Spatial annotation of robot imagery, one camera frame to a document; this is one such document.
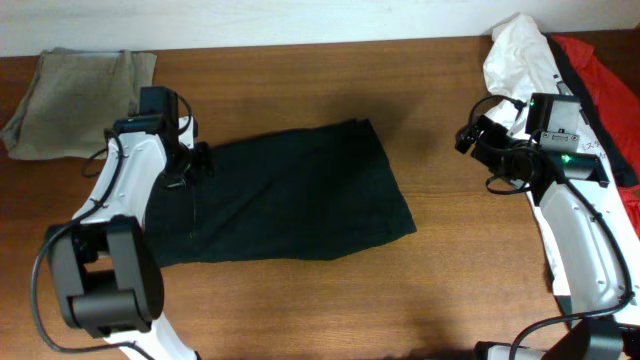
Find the black shorts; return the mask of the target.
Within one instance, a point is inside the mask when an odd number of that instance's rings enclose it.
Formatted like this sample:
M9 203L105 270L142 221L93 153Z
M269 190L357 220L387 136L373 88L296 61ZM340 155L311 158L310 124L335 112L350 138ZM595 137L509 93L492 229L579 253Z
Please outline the black shorts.
M208 147L174 190L155 185L144 241L161 267L334 260L415 232L372 124L350 120Z

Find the white t-shirt with print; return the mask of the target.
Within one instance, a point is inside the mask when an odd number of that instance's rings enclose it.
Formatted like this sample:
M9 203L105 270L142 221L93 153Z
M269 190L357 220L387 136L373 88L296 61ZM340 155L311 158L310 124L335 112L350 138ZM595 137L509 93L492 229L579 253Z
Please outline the white t-shirt with print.
M570 314L639 323L639 238L614 188L605 151L589 150L596 135L560 76L547 39L520 14L497 26L483 65L489 92L503 101L487 117L531 145L542 158L527 197L541 231L555 297ZM535 94L566 97L555 133L534 139L526 122Z

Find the red garment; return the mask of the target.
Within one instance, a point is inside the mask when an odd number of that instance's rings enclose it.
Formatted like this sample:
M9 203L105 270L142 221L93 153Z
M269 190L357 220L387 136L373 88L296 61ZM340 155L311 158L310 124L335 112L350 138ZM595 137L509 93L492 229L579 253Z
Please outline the red garment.
M605 130L639 180L639 98L600 62L594 46L569 37L551 37L568 55L596 105ZM639 184L631 188L617 187L630 221L638 229Z

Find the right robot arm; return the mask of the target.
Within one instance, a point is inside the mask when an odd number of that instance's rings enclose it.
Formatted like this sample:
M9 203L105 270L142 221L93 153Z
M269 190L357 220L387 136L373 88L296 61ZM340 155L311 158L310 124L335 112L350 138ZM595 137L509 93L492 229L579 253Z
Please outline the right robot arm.
M484 164L510 194L530 193L556 240L571 310L537 321L509 344L479 342L477 359L617 359L639 356L639 239L603 161L578 150L580 101L534 93L512 100L527 115L517 139L470 113L455 148Z

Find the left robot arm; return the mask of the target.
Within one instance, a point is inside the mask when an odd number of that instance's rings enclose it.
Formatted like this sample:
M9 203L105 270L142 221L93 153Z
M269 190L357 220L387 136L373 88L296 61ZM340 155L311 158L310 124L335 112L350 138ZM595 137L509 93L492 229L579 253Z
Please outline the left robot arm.
M144 241L152 190L182 190L213 161L196 140L197 121L179 115L187 104L177 92L140 90L139 108L105 129L103 169L72 219L47 230L36 257L31 288L41 265L49 267L61 316L100 344L89 352L118 349L130 359L196 359L163 313L161 270Z

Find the black garment under white shirt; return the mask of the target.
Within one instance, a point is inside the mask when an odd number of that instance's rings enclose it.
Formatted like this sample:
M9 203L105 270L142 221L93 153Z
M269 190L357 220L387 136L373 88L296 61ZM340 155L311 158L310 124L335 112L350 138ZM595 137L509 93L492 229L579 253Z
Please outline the black garment under white shirt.
M586 121L594 131L597 140L609 159L616 184L623 188L631 188L638 185L639 180L636 172L620 153L611 135L605 130L596 105L583 80L570 63L568 55L561 48L560 44L553 40L550 35L547 35L546 38L559 69L560 76L571 92L580 99L582 110L586 115Z

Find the folded khaki shorts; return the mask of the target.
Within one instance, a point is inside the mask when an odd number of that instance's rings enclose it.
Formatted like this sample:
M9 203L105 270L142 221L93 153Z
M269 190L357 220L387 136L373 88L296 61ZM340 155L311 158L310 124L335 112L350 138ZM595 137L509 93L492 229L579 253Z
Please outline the folded khaki shorts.
M137 111L157 56L147 52L44 51L26 95L1 130L15 160L88 158L103 130Z

